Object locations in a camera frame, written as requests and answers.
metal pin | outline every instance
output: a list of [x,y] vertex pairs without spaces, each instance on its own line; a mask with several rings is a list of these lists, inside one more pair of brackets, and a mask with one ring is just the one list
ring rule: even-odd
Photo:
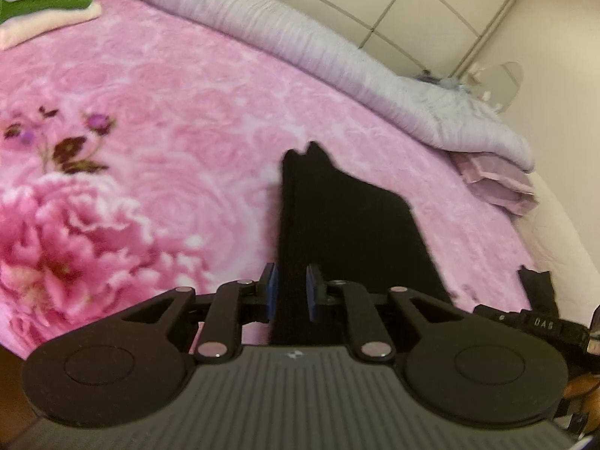
[[198,347],[197,352],[205,357],[222,357],[227,353],[227,345],[221,342],[204,342]]
[[361,347],[361,351],[369,357],[385,357],[392,353],[392,347],[385,342],[367,342]]

mirror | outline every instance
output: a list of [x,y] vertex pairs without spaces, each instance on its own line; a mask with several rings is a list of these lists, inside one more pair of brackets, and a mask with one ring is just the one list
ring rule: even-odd
[[518,62],[480,68],[476,63],[467,71],[466,84],[471,93],[485,101],[494,111],[505,111],[517,96],[523,82],[523,68]]

pink bed sheet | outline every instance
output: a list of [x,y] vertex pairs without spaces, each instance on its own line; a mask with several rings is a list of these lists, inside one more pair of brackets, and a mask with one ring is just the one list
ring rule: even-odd
[[[176,285],[257,278],[275,258],[280,158],[310,140],[410,202],[457,306],[527,307],[516,270],[529,255],[444,151],[210,28],[99,1],[100,19],[0,54],[2,127],[22,125],[0,147],[2,345],[26,357]],[[59,113],[41,120],[40,106]],[[90,113],[116,126],[100,137]],[[68,175],[50,159],[44,174],[45,144],[81,136],[78,158],[108,169]]]

brown floor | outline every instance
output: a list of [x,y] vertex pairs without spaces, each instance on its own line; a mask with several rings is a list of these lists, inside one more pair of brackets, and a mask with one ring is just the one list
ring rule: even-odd
[[23,360],[0,345],[0,443],[13,439],[34,419],[21,389]]

black cloth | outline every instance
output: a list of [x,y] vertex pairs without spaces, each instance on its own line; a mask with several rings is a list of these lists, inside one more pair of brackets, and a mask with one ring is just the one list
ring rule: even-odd
[[410,213],[397,194],[335,168],[315,142],[283,158],[279,283],[271,343],[337,344],[341,330],[308,318],[306,267],[326,281],[360,282],[371,293],[396,285],[451,302]]
[[559,318],[550,272],[535,272],[522,265],[518,274],[532,311]]

